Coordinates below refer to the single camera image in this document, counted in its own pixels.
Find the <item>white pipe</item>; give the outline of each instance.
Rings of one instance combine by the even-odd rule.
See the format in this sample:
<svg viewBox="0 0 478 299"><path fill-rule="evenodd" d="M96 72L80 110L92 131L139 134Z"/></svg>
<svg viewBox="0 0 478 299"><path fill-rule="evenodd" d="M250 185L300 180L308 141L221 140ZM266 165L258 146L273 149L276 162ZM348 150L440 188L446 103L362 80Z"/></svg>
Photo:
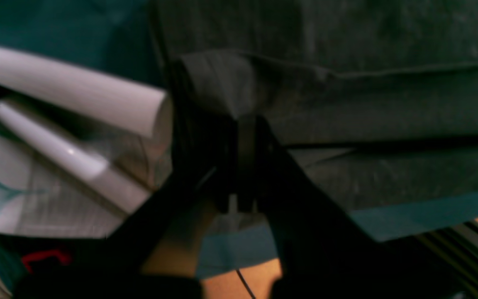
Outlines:
<svg viewBox="0 0 478 299"><path fill-rule="evenodd" d="M0 85L146 137L172 122L159 88L20 51L0 48Z"/></svg>
<svg viewBox="0 0 478 299"><path fill-rule="evenodd" d="M100 154L81 144L51 121L12 99L0 100L0 121L32 148L79 178L127 213L133 213L150 191L120 172Z"/></svg>

